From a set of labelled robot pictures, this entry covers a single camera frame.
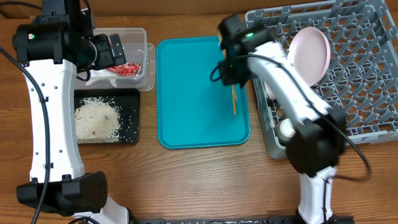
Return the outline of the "white napkin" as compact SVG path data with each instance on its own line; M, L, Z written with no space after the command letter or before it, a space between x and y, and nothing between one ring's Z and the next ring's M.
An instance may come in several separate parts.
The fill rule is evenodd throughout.
M87 85L94 86L112 86L114 88L117 87L116 79L117 75L109 72L108 70L92 70L91 78L88 81Z

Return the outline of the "red snack wrapper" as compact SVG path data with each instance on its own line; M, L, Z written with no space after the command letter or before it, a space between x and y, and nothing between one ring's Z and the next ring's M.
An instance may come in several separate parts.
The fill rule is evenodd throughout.
M141 72L141 64L139 63L125 63L106 69L108 72L121 77L135 77Z

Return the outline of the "pink bowl with rice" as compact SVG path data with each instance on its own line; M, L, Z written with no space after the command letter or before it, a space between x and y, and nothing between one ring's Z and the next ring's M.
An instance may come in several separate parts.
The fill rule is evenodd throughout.
M276 99L275 92L274 92L275 87L266 82L264 83L264 87L265 87L266 93L268 95L268 98L270 100L275 100Z

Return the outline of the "pink round plate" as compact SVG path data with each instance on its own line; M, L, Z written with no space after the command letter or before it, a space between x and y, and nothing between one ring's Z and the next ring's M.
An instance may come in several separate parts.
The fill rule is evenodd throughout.
M315 27L299 31L290 43L287 60L308 86L314 86L326 74L331 59L326 35Z

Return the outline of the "white paper cup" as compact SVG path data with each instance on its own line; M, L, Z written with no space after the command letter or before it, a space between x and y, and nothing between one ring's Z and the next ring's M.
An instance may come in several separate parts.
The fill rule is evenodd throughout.
M275 133L281 145L287 145L295 134L295 129L290 119L283 119L275 126Z

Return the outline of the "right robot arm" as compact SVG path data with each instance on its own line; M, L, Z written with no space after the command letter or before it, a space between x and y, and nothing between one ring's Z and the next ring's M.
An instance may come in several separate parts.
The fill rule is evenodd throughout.
M224 60L214 71L224 85L266 82L290 119L294 135L285 153L300 174L301 223L331 223L332 178L345 148L345 114L321 99L288 63L283 46L262 25L247 28L239 16L218 25Z

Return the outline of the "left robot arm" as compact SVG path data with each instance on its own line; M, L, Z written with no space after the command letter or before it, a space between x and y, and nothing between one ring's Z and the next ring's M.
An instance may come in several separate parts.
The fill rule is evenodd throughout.
M77 144L74 90L79 73L126 61L117 34L93 33L90 8L79 1L43 1L42 14L12 38L13 64L29 89L33 157L30 180L17 199L37 213L73 222L134 223L131 211L108 195L104 172L85 172Z

